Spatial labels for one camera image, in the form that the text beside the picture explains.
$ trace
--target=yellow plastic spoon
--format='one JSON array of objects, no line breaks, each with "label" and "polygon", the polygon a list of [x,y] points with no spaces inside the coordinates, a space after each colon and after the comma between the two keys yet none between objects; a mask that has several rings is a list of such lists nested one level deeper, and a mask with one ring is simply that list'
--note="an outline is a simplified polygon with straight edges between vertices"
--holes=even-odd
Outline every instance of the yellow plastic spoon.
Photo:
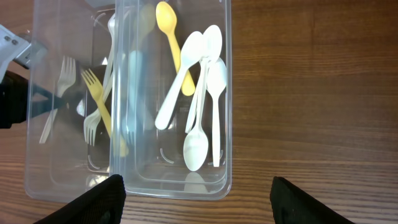
[{"label": "yellow plastic spoon", "polygon": [[[170,48],[172,50],[175,70],[180,70],[181,66],[181,50],[175,37],[175,27],[177,26],[177,16],[172,7],[166,2],[158,3],[156,7],[156,21],[159,29],[166,34],[169,39]],[[192,96],[195,92],[195,84],[193,83],[191,73],[188,71],[182,83],[182,94]]]}]

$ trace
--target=transparent container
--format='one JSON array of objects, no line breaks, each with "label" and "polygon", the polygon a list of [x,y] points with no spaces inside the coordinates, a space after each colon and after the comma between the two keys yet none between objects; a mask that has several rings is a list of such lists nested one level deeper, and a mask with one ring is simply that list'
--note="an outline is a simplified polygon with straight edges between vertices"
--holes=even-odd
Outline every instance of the transparent container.
[{"label": "transparent container", "polygon": [[[102,64],[111,50],[108,21],[113,14],[114,1],[35,0],[32,43],[40,42],[47,54],[35,63],[30,75],[25,191],[33,198],[69,202],[109,175],[110,140],[103,122],[95,147],[89,147],[83,135],[85,116],[96,105],[80,71],[92,68],[103,79]],[[36,116],[34,111],[44,111],[45,106],[37,104],[43,100],[48,100],[47,107],[55,108],[55,99],[36,93],[33,84],[56,93],[65,57],[76,61],[76,82],[62,96],[67,104],[58,109],[46,142],[40,144],[50,113]]]},{"label": "transparent container", "polygon": [[[192,96],[180,93],[175,113],[166,130],[154,120],[177,74],[167,36],[157,27],[155,9],[159,0],[117,0],[116,83],[111,174],[124,177],[132,194],[195,200],[218,200],[232,183],[232,71],[231,6],[226,0],[169,0],[177,15],[175,34],[182,47],[193,31],[204,32],[218,25],[223,34],[220,57],[228,71],[228,84],[221,94],[221,160],[213,167],[211,148],[212,99],[206,94],[203,129],[209,139],[204,165],[190,172],[183,159],[185,125]],[[196,83],[200,66],[190,69]],[[128,152],[123,149],[127,144]]]}]

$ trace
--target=plastic spoon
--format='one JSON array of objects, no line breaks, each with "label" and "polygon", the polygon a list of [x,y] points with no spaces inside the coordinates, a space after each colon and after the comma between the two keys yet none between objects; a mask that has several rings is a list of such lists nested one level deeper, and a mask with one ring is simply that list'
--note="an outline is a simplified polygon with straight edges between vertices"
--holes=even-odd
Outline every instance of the plastic spoon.
[{"label": "plastic spoon", "polygon": [[218,111],[218,98],[226,87],[226,65],[219,58],[217,62],[210,67],[207,79],[207,91],[213,99],[213,164],[220,166],[220,113]]},{"label": "plastic spoon", "polygon": [[[177,26],[177,16],[175,15],[172,7],[166,2],[162,1],[156,6],[156,20],[159,29],[166,34],[169,39],[170,48],[172,50],[175,70],[180,70],[180,46],[178,46],[177,39],[175,38],[175,27]],[[192,80],[191,73],[187,71],[184,81],[182,83],[182,94],[191,96],[195,92],[195,84]]]},{"label": "plastic spoon", "polygon": [[109,78],[111,77],[112,73],[112,65],[113,65],[113,58],[114,58],[114,27],[115,27],[115,14],[109,19],[108,22],[108,29],[109,33],[111,33],[112,44],[111,44],[111,51],[108,57],[108,64],[106,65],[105,75],[104,75],[104,85],[106,86],[109,82]]},{"label": "plastic spoon", "polygon": [[[202,93],[206,93],[206,85],[201,85]],[[198,103],[197,103],[197,123],[192,131],[186,136],[184,141],[184,161],[185,165],[187,165],[190,171],[198,170],[206,160],[208,148],[209,148],[209,141],[203,128],[201,127],[201,119],[202,119],[202,112],[203,112],[203,101],[205,99],[204,94],[199,94]]]},{"label": "plastic spoon", "polygon": [[199,62],[199,60],[202,58],[204,45],[205,41],[203,35],[198,31],[193,32],[188,37],[187,41],[185,41],[181,51],[180,71],[175,77],[174,82],[170,87],[170,90],[167,93],[167,96],[164,99],[164,102],[160,107],[159,113],[157,114],[155,120],[156,128],[159,130],[164,130],[167,128],[170,118],[172,117],[175,102],[177,101],[178,94],[180,93],[180,88],[185,78],[185,74],[190,67]]},{"label": "plastic spoon", "polygon": [[[207,48],[205,49],[205,56],[202,60],[208,60],[209,62],[209,67],[212,67],[212,65],[218,60],[220,57],[221,49],[223,47],[223,36],[221,34],[221,30],[218,26],[212,25],[207,28],[205,33],[203,34],[205,37],[206,41],[206,46]],[[200,95],[202,92],[202,88],[199,86],[202,86],[203,83],[203,76],[206,75],[208,71],[204,71],[204,67],[202,66],[201,62],[201,74],[199,76],[199,81],[198,81],[198,88],[195,91],[195,94],[193,95],[192,102],[191,102],[191,107],[189,109],[189,114],[188,114],[188,119],[187,119],[187,125],[185,127],[185,132],[189,133],[192,129],[193,122],[195,120],[195,115],[197,114],[197,101],[198,101],[198,94]]]}]

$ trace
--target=fork tines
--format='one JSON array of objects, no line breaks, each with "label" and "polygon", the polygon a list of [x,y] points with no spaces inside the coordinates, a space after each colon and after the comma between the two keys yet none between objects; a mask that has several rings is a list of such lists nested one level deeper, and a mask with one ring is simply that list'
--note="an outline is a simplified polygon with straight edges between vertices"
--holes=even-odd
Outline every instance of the fork tines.
[{"label": "fork tines", "polygon": [[95,84],[96,82],[99,82],[98,78],[94,75],[91,69],[82,71],[81,76],[86,81],[87,85],[92,85]]}]

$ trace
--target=white plastic spoon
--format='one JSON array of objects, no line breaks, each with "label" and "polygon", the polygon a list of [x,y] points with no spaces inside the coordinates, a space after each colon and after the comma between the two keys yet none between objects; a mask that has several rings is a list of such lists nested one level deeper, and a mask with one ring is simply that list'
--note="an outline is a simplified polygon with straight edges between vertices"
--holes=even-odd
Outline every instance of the white plastic spoon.
[{"label": "white plastic spoon", "polygon": [[203,49],[205,48],[205,41],[203,35],[195,31],[185,41],[181,50],[181,67],[178,71],[175,80],[167,93],[166,98],[155,120],[155,126],[159,130],[165,130],[172,117],[175,102],[177,101],[178,94],[184,81],[185,74],[188,69],[194,64],[199,62],[203,56]]},{"label": "white plastic spoon", "polygon": [[[206,93],[206,85],[202,85],[202,92]],[[184,141],[184,161],[190,171],[198,170],[206,160],[207,151],[209,148],[209,141],[203,128],[201,127],[201,119],[203,112],[204,100],[203,94],[199,94],[197,103],[197,122],[195,127],[186,136]]]},{"label": "white plastic spoon", "polygon": [[213,99],[213,165],[220,166],[220,112],[218,111],[218,98],[226,87],[226,65],[219,58],[217,62],[210,67],[207,79],[207,91]]},{"label": "white plastic spoon", "polygon": [[197,101],[197,123],[192,131],[189,132],[184,141],[184,161],[190,171],[198,170],[206,160],[209,142],[203,128],[201,126],[201,119],[203,114],[203,107],[205,105],[206,96],[206,83],[207,83],[207,70],[208,62],[215,62],[221,53],[223,45],[223,36],[220,28],[216,25],[207,28],[203,34],[205,38],[205,53],[203,54],[203,60],[200,62],[201,65],[201,76],[203,81],[200,83],[197,89],[198,101]]},{"label": "white plastic spoon", "polygon": [[114,58],[114,28],[115,27],[115,14],[109,19],[108,22],[108,29],[111,33],[112,44],[111,44],[111,51],[108,57],[108,64],[106,65],[105,75],[104,75],[104,83],[103,86],[106,86],[109,82],[109,78],[111,77],[112,73],[112,66],[113,66],[113,58]]},{"label": "white plastic spoon", "polygon": [[195,120],[195,116],[197,114],[197,101],[198,101],[198,94],[202,94],[201,86],[203,84],[203,76],[207,77],[208,70],[205,70],[202,62],[204,60],[207,60],[209,63],[209,67],[211,67],[220,57],[221,49],[223,48],[223,35],[221,34],[221,30],[218,26],[212,25],[207,28],[205,33],[203,34],[206,42],[206,49],[205,49],[205,55],[203,56],[203,59],[201,60],[201,73],[200,77],[198,80],[198,86],[195,91],[195,94],[193,95],[192,102],[191,102],[191,107],[189,109],[189,114],[188,114],[188,119],[187,119],[187,125],[185,127],[185,132],[189,133],[192,129],[193,122]]}]

